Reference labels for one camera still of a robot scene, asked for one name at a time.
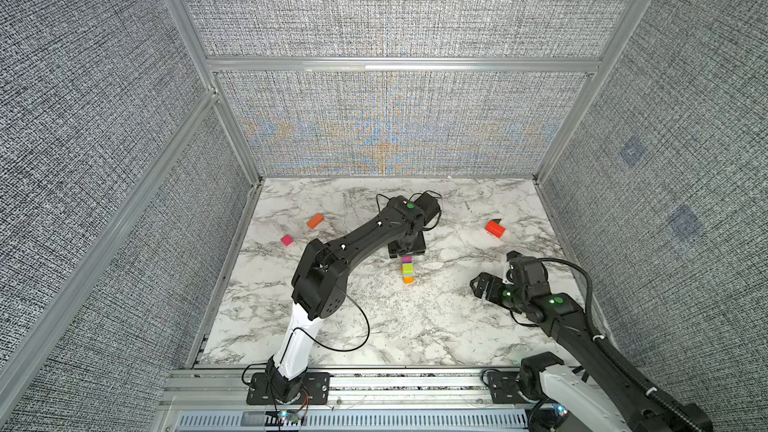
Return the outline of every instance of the black cable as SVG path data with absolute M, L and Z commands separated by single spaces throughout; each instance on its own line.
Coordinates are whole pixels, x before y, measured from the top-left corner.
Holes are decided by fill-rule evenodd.
M 424 195 L 424 194 L 426 194 L 428 192 L 431 193 L 436 198 L 442 198 L 442 194 L 440 194 L 438 192 L 435 192 L 434 190 L 425 190 L 424 192 L 417 192 L 415 194 L 412 194 L 411 197 L 408 200 L 410 202 L 413 202 L 413 197 L 414 196 L 422 196 L 422 195 Z M 437 225 L 440 223 L 440 217 L 442 217 L 442 206 L 440 207 L 440 211 L 437 213 L 437 222 L 435 222 L 435 225 L 431 226 L 430 228 L 427 228 L 426 224 L 424 224 L 425 227 L 422 227 L 422 232 L 429 232 L 430 230 L 432 230 L 435 227 L 437 227 Z
M 555 430 L 559 429 L 567 418 L 568 418 L 567 414 L 562 414 L 560 418 L 558 418 L 557 421 L 554 423 L 554 425 L 550 428 Z
M 524 324 L 523 322 L 518 321 L 518 318 L 514 316 L 513 311 L 509 311 L 509 314 L 512 316 L 512 320 L 515 321 L 518 325 L 522 325 L 523 327 L 538 327 L 537 324 Z
M 390 199 L 390 197 L 387 197 L 384 194 L 376 194 L 376 206 L 379 208 L 379 214 L 380 214 L 380 213 L 382 213 L 382 207 L 379 205 L 379 196 L 386 198 L 387 201 L 389 201 L 391 199 Z
M 270 384 L 270 395 L 272 396 L 272 405 L 275 408 L 275 420 L 277 421 L 277 429 L 282 432 L 283 427 L 280 426 L 280 412 L 277 411 L 277 400 L 275 400 L 275 388 L 272 385 L 272 379 L 270 379 L 269 384 Z
M 364 312 L 362 310 L 362 308 L 358 305 L 358 303 L 355 302 L 355 299 L 351 298 L 349 295 L 346 294 L 346 292 L 344 292 L 340 288 L 339 288 L 339 291 L 342 294 L 344 294 L 345 297 L 347 297 L 349 300 L 352 301 L 352 303 L 360 310 L 360 313 L 362 314 L 362 318 L 364 318 L 366 320 L 366 328 L 368 329 L 368 331 L 366 332 L 366 340 L 362 341 L 362 343 L 360 345 L 358 345 L 357 347 L 354 347 L 354 348 L 351 348 L 351 349 L 338 349 L 338 348 L 329 347 L 329 346 L 323 344 L 322 342 L 317 341 L 313 336 L 310 335 L 309 332 L 305 331 L 301 327 L 294 328 L 293 331 L 291 331 L 291 337 L 293 337 L 293 332 L 295 332 L 295 331 L 302 331 L 307 337 L 311 338 L 312 341 L 315 344 L 318 344 L 322 348 L 326 348 L 328 350 L 333 350 L 334 352 L 352 352 L 354 350 L 359 349 L 363 345 L 365 345 L 366 342 L 368 342 L 368 338 L 371 336 L 371 324 L 370 324 L 370 322 L 368 322 L 368 316 L 366 315 L 366 312 Z
M 255 365 L 266 365 L 266 362 L 257 362 L 257 363 L 255 363 L 255 364 L 248 364 L 248 365 L 245 367 L 245 369 L 243 369 L 243 373 L 242 373 L 242 375 L 240 376 L 240 381 L 242 381 L 244 385 L 247 385 L 249 389 L 250 389 L 250 382 L 245 382 L 245 372 L 247 372 L 247 371 L 248 371 L 248 369 L 252 368 L 252 367 L 253 367 L 253 366 L 255 366 Z
M 434 225 L 434 226 L 431 226 L 431 227 L 429 227 L 429 228 L 427 228 L 427 227 L 422 227 L 422 232 L 428 232 L 428 231 L 430 231 L 430 230 L 434 229 L 435 227 L 437 227 L 437 224 L 439 224 L 439 223 L 440 223 L 440 217 L 442 217 L 442 208 L 440 208 L 440 211 L 437 213 L 437 222 L 435 222 L 435 225 Z
M 587 323 L 587 332 L 592 336 L 592 341 L 596 343 L 598 348 L 608 357 L 608 360 L 616 366 L 617 369 L 621 370 L 621 372 L 624 373 L 627 377 L 629 377 L 630 380 L 635 382 L 637 386 L 639 386 L 641 389 L 645 390 L 645 395 L 647 397 L 650 397 L 651 399 L 655 400 L 658 405 L 660 405 L 662 408 L 665 408 L 667 411 L 671 412 L 675 415 L 678 419 L 680 419 L 688 428 L 695 430 L 696 432 L 704 432 L 704 429 L 696 425 L 695 422 L 692 421 L 690 417 L 688 417 L 688 414 L 680 410 L 677 406 L 675 406 L 670 400 L 667 399 L 669 395 L 666 392 L 663 392 L 662 390 L 659 390 L 653 382 L 651 382 L 648 378 L 644 377 L 637 369 L 629 369 L 624 365 L 624 362 L 622 360 L 622 357 L 617 356 L 617 352 L 614 351 L 613 347 L 610 346 L 607 343 L 607 339 L 604 335 L 600 333 L 599 330 L 594 326 L 594 322 L 592 319 L 592 277 L 590 276 L 587 271 L 582 269 L 579 265 L 573 264 L 570 261 L 564 260 L 562 258 L 555 258 L 555 257 L 546 257 L 546 258 L 540 258 L 540 262 L 556 262 L 557 264 L 563 264 L 567 265 L 570 268 L 579 271 L 581 275 L 584 277 L 584 280 L 587 283 L 587 297 L 584 300 L 584 317 L 585 321 Z
M 483 370 L 480 371 L 480 381 L 483 382 L 485 387 L 488 387 L 488 382 L 485 381 L 485 375 L 488 372 L 501 372 L 501 370 L 499 370 L 499 369 L 483 369 Z
M 533 421 L 533 414 L 536 413 L 536 410 L 539 410 L 544 405 L 544 402 L 546 402 L 547 399 L 541 399 L 539 402 L 536 402 L 536 405 L 531 408 L 531 413 L 528 414 L 528 426 L 531 425 L 531 422 Z
M 413 202 L 413 196 L 421 196 L 421 195 L 423 195 L 425 192 L 430 192 L 430 193 L 431 193 L 433 196 L 435 196 L 435 197 L 437 197 L 437 198 L 442 198 L 442 194 L 440 194 L 440 193 L 438 193 L 438 192 L 435 192 L 434 190 L 425 190 L 424 192 L 417 192 L 417 193 L 415 193 L 415 194 L 411 195 L 411 197 L 410 197 L 408 200 L 409 200 L 409 201 L 411 201 L 411 202 Z

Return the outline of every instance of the stacked blocks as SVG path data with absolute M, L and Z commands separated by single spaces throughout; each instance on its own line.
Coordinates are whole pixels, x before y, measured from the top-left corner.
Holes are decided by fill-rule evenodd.
M 402 281 L 407 284 L 413 283 L 413 259 L 410 257 L 402 258 Z

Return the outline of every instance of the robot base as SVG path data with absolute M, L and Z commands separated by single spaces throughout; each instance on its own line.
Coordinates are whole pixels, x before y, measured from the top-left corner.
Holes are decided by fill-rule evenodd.
M 325 405 L 328 403 L 328 381 L 331 374 L 327 372 L 305 372 L 302 376 L 302 389 L 306 389 L 310 397 L 310 405 Z M 283 404 L 281 400 L 273 398 L 269 390 L 270 376 L 265 372 L 256 372 L 250 378 L 250 388 L 245 403 L 248 405 L 272 405 Z M 299 394 L 288 402 L 288 405 L 301 405 L 304 402 L 304 393 Z

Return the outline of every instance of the metal bar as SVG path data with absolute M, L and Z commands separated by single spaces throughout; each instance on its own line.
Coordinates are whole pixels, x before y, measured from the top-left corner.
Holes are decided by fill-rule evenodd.
M 221 125 L 226 131 L 226 136 L 230 140 L 232 149 L 235 150 L 235 155 L 240 160 L 240 165 L 243 167 L 246 177 L 248 177 L 250 183 L 256 184 L 261 179 L 261 174 L 256 167 L 254 153 L 250 150 L 245 134 L 243 134 L 243 129 L 235 118 L 235 114 L 230 108 L 230 103 L 226 100 L 224 88 L 221 86 L 219 78 L 213 73 L 211 76 L 213 77 L 214 88 L 221 96 L 219 101 L 216 102 L 216 111 L 219 113 Z
M 218 92 L 219 102 L 216 104 L 216 112 L 219 114 L 221 125 L 224 128 L 227 138 L 230 140 L 235 156 L 240 161 L 246 177 L 251 184 L 259 181 L 259 171 L 256 166 L 254 154 L 250 151 L 248 143 L 240 128 L 240 124 L 235 119 L 225 94 L 220 86 L 216 84 L 214 74 L 208 69 L 206 64 L 206 52 L 200 34 L 197 33 L 197 27 L 194 25 L 192 15 L 184 0 L 165 0 L 168 11 L 176 22 L 179 34 L 187 46 L 192 62 L 195 64 L 197 72 L 206 87 L 213 87 Z
M 212 56 L 210 70 L 302 70 L 307 72 L 376 72 L 457 70 L 466 72 L 597 72 L 600 59 L 577 57 L 258 57 Z
M 16 403 L 43 366 L 45 359 L 88 298 L 91 289 L 104 273 L 112 257 L 120 249 L 149 201 L 154 197 L 168 171 L 192 139 L 198 125 L 211 108 L 214 97 L 215 92 L 208 90 L 197 101 L 195 108 L 187 114 L 176 132 L 168 139 L 163 150 L 112 216 L 110 223 L 91 244 L 62 288 L 5 363 L 5 367 L 0 371 L 0 398 L 2 398 L 0 426 L 5 423 Z
M 191 389 L 191 388 L 246 388 L 240 382 L 240 375 L 236 378 L 195 378 L 175 377 L 168 378 L 166 389 Z M 442 376 L 442 377 L 337 377 L 331 376 L 329 388 L 397 388 L 397 387 L 486 387 L 480 381 L 480 374 L 466 376 Z
M 240 254 L 240 248 L 243 246 L 243 240 L 245 234 L 248 231 L 248 225 L 250 224 L 250 218 L 254 215 L 254 209 L 256 208 L 256 202 L 259 200 L 259 195 L 263 188 L 262 182 L 258 182 L 248 192 L 248 199 L 243 207 L 243 213 L 240 215 L 240 221 L 237 223 L 237 229 L 232 236 L 232 242 L 230 243 L 229 251 L 226 253 L 224 264 L 221 266 L 221 272 L 219 272 L 219 278 L 216 281 L 216 287 L 211 293 L 208 306 L 205 309 L 203 315 L 203 321 L 200 323 L 200 327 L 197 329 L 195 339 L 192 345 L 192 349 L 187 355 L 187 360 L 184 362 L 186 368 L 192 368 L 197 355 L 200 352 L 200 345 L 203 343 L 204 337 L 210 333 L 211 328 L 214 326 L 214 320 L 216 319 L 216 313 L 219 311 L 219 306 L 224 298 L 226 291 L 226 285 L 230 281 L 232 275 L 232 269 L 237 262 L 237 256 Z
M 165 0 L 165 5 L 176 23 L 181 39 L 187 46 L 187 51 L 197 68 L 197 73 L 200 74 L 200 80 L 203 81 L 206 88 L 213 87 L 213 77 L 205 68 L 206 54 L 203 41 L 200 40 L 200 35 L 197 33 L 197 28 L 194 26 L 192 15 L 190 15 L 186 3 L 184 0 Z
M 557 133 L 552 139 L 549 148 L 544 153 L 542 162 L 536 172 L 536 178 L 539 183 L 546 182 L 549 177 L 554 164 L 558 161 L 562 155 L 565 147 L 571 141 L 579 123 L 584 118 L 584 115 L 589 110 L 595 97 L 600 92 L 600 88 L 605 83 L 611 69 L 616 64 L 621 51 L 627 45 L 630 36 L 634 32 L 645 14 L 648 5 L 652 0 L 629 0 L 627 7 L 624 9 L 624 13 L 619 19 L 618 24 L 614 28 L 610 39 L 604 49 L 602 55 L 602 64 L 598 72 L 587 79 L 584 85 L 581 87 L 581 91 L 576 98 L 571 110 L 566 115 L 563 123 L 558 129 Z
M 245 368 L 245 364 L 197 364 L 194 370 L 178 369 L 170 372 L 171 377 L 239 377 L 240 372 Z M 517 367 L 506 367 L 496 365 L 332 365 L 310 367 L 309 372 L 328 372 L 333 375 L 342 374 L 480 374 L 487 369 L 498 369 L 501 371 L 517 371 Z M 251 372 L 264 372 L 264 366 L 252 367 Z
M 533 174 L 523 174 L 519 176 L 384 176 L 384 175 L 351 175 L 351 176 L 271 176 L 265 174 L 264 178 L 522 178 L 533 180 Z

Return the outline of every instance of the red block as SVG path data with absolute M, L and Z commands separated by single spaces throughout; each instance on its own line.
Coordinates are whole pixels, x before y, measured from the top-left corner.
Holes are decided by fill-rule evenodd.
M 500 226 L 493 220 L 491 220 L 487 226 L 485 226 L 485 230 L 490 232 L 491 234 L 495 235 L 496 237 L 501 238 L 502 234 L 504 234 L 504 231 L 507 230 L 506 228 Z

